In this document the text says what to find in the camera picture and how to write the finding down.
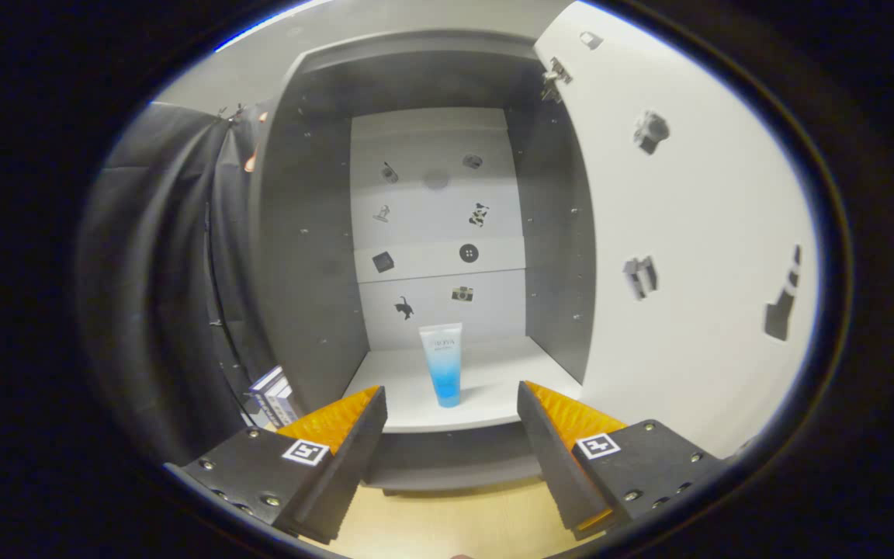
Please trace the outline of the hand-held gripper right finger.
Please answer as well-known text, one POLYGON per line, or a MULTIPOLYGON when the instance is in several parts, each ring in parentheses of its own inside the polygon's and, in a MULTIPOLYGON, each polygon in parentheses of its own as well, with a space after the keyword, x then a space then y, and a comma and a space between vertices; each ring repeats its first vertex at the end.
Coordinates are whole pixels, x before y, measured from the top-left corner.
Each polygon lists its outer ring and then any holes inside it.
POLYGON ((655 418, 626 425, 533 382, 519 383, 517 411, 562 524, 576 539, 648 516, 727 465, 655 418))

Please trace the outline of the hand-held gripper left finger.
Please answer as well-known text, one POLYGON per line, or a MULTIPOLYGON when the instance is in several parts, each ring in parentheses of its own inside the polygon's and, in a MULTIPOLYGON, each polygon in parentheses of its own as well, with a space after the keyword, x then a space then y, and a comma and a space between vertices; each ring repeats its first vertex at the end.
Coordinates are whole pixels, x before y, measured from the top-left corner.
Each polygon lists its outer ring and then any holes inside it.
POLYGON ((327 544, 338 537, 386 419, 386 390, 372 386, 282 429, 241 429, 165 470, 255 529, 327 544))

